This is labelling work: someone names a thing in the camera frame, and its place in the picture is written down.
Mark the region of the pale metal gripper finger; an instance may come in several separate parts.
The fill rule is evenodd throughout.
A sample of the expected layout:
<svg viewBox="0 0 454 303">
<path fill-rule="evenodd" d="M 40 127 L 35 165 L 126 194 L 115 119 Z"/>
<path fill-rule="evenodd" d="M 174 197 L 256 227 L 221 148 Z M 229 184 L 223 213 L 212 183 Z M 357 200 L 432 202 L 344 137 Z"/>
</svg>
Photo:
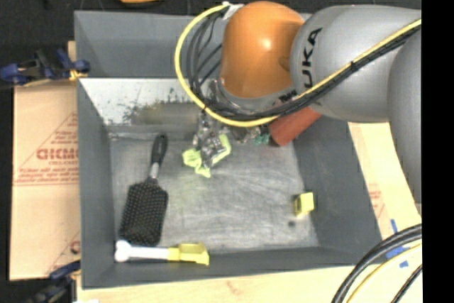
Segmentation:
<svg viewBox="0 0 454 303">
<path fill-rule="evenodd" d="M 229 140 L 227 136 L 218 136 L 211 139 L 211 154 L 214 157 L 229 154 Z"/>
<path fill-rule="evenodd" d="M 217 150 L 215 147 L 204 146 L 200 150 L 201 152 L 201 165 L 204 168 L 211 168 L 216 157 Z"/>
</svg>

